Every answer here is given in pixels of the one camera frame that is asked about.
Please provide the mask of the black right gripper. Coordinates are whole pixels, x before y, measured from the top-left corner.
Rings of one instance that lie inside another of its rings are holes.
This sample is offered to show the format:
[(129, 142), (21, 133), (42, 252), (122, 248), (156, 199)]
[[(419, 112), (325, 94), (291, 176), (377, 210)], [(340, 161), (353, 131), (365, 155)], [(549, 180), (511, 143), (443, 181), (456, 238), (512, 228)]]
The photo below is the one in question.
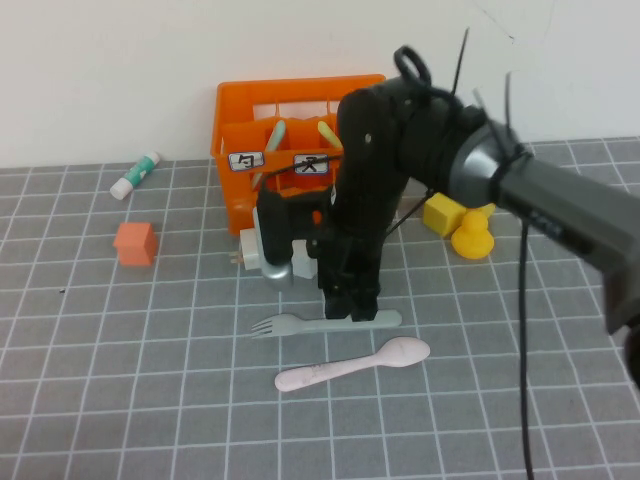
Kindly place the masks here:
[(382, 248), (388, 225), (373, 223), (364, 230), (314, 225), (307, 232), (307, 250), (318, 263), (318, 286), (324, 294), (327, 319), (368, 322), (378, 313)]

